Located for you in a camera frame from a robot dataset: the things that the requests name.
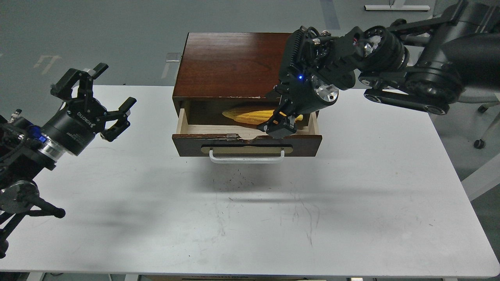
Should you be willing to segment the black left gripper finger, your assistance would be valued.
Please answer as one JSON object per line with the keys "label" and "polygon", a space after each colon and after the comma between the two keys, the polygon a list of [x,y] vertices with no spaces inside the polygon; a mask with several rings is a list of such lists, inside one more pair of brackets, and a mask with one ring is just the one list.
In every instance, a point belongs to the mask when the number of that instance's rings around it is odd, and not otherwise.
{"label": "black left gripper finger", "polygon": [[57,83],[50,86],[50,94],[65,103],[82,101],[88,105],[93,99],[94,80],[108,68],[106,63],[99,63],[90,70],[69,69]]}
{"label": "black left gripper finger", "polygon": [[110,128],[100,132],[102,139],[112,142],[130,126],[127,118],[130,115],[130,109],[135,103],[135,98],[128,97],[118,110],[106,112],[106,114],[100,117],[100,122],[104,122],[104,124],[107,121],[116,121]]}

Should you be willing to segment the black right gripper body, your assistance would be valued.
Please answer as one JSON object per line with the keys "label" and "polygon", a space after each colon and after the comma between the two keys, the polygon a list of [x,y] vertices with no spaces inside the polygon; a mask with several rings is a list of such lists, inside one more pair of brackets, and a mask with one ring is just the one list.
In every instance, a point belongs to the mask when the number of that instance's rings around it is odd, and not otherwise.
{"label": "black right gripper body", "polygon": [[321,78],[316,69],[317,59],[327,50],[314,27],[301,26],[286,39],[277,85],[280,112],[298,116],[336,103],[339,89]]}

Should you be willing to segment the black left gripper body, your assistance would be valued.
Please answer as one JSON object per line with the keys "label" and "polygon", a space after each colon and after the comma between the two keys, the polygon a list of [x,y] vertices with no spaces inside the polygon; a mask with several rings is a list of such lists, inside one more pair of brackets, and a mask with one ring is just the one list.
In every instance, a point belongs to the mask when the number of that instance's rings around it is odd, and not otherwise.
{"label": "black left gripper body", "polygon": [[79,155],[104,129],[104,122],[97,117],[104,116],[105,111],[96,98],[87,107],[84,98],[72,98],[42,126],[42,133],[72,155]]}

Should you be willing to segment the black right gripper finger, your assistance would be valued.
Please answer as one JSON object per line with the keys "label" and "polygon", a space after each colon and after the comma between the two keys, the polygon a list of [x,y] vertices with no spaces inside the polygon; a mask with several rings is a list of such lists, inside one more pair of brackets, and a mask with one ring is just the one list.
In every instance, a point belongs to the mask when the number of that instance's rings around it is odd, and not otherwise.
{"label": "black right gripper finger", "polygon": [[288,96],[287,87],[274,87],[271,91],[266,93],[264,96],[267,100],[274,103],[281,103],[283,98]]}
{"label": "black right gripper finger", "polygon": [[266,133],[274,139],[294,135],[298,131],[295,123],[297,116],[287,116],[282,112],[274,112],[267,123]]}

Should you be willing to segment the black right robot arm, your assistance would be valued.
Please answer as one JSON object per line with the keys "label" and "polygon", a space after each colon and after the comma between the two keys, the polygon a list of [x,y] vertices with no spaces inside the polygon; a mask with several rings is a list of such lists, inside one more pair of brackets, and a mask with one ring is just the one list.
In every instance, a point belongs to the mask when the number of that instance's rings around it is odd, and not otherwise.
{"label": "black right robot arm", "polygon": [[300,27],[286,40],[279,81],[267,97],[280,97],[257,128],[275,139],[297,132],[300,114],[336,103],[359,80],[375,103],[443,115],[465,89],[499,92],[499,6],[459,0],[438,18],[342,37]]}

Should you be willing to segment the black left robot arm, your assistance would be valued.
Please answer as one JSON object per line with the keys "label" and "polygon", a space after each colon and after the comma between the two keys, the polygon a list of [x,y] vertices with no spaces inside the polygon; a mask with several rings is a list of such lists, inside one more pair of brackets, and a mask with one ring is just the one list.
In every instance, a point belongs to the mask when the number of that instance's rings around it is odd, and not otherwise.
{"label": "black left robot arm", "polygon": [[7,238],[24,217],[66,214],[40,197],[34,178],[43,169],[53,170],[65,153],[79,155],[96,135],[112,142],[130,126],[135,98],[108,111],[93,95],[94,81],[108,67],[100,63],[93,69],[69,69],[51,85],[51,95],[62,103],[43,126],[22,117],[20,109],[9,119],[1,117],[1,258],[9,247]]}

